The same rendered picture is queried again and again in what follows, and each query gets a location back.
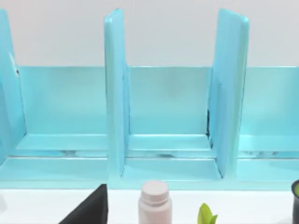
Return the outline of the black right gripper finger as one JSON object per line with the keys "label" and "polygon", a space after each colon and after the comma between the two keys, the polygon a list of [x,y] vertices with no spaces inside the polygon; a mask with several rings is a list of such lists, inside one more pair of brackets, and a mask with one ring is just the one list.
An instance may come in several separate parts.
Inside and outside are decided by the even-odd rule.
{"label": "black right gripper finger", "polygon": [[101,184],[59,224],[107,224],[107,185]]}

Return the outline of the pale pink bottle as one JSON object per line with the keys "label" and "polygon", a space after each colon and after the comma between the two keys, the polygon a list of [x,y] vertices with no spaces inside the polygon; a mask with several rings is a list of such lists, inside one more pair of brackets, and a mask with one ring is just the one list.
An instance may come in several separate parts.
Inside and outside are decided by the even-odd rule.
{"label": "pale pink bottle", "polygon": [[142,185],[138,224],[172,224],[172,200],[167,183],[150,180]]}

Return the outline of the light blue rack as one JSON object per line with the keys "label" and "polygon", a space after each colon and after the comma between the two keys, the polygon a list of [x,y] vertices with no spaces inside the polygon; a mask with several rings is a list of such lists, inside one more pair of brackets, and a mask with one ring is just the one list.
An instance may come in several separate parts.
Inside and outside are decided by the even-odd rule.
{"label": "light blue rack", "polygon": [[248,67],[249,20],[221,9],[211,67],[129,66],[124,16],[103,67],[20,66],[0,9],[0,188],[288,190],[299,67]]}

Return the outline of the green plant leaf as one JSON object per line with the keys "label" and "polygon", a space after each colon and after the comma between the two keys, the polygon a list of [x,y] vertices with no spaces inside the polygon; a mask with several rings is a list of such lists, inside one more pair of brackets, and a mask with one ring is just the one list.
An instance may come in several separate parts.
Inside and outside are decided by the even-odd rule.
{"label": "green plant leaf", "polygon": [[215,224],[218,215],[213,215],[209,206],[202,203],[199,208],[197,224]]}

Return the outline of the black plant pot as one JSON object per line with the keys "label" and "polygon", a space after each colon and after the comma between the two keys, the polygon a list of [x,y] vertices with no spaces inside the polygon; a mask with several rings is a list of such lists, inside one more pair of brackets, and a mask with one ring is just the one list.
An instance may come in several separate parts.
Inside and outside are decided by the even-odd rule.
{"label": "black plant pot", "polygon": [[292,209],[292,224],[299,224],[299,179],[292,184],[294,196]]}

